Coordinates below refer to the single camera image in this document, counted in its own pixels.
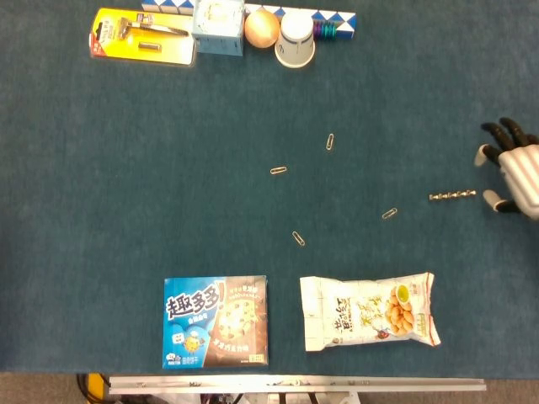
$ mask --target floor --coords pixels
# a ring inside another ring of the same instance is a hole
[[[361,404],[537,404],[539,380],[491,380],[486,392],[376,393],[360,395]],[[74,375],[0,374],[2,404],[84,404]]]

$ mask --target snack bag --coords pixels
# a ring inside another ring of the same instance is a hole
[[[305,349],[415,339],[440,343],[430,315],[430,273],[384,280],[301,278]]]

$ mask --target table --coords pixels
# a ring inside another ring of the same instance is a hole
[[[539,130],[537,2],[282,5],[356,11],[356,38],[187,69],[90,59],[97,8],[135,0],[0,6],[0,370],[163,373],[165,278],[266,274],[270,365],[240,372],[539,377],[537,223],[428,201],[508,196],[472,162],[484,121]],[[304,351],[301,276],[427,270],[438,348]]]

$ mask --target paper clip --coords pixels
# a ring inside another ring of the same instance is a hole
[[[297,243],[301,247],[305,247],[305,240],[302,239],[302,237],[300,236],[300,234],[297,231],[293,231],[292,236],[294,237],[294,239],[297,241]]]
[[[283,167],[272,168],[272,169],[270,169],[269,173],[273,174],[273,175],[286,173],[286,167],[283,166]]]
[[[331,149],[334,148],[334,134],[330,133],[328,136],[328,141],[326,142],[326,150],[329,152]]]
[[[388,210],[386,213],[382,215],[382,219],[386,221],[390,217],[394,217],[397,214],[397,212],[398,212],[397,208],[391,208],[390,210]]]

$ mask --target paper cup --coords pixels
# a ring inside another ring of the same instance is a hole
[[[280,33],[275,42],[275,55],[286,67],[304,67],[314,56],[314,35],[311,15],[290,11],[280,22]]]

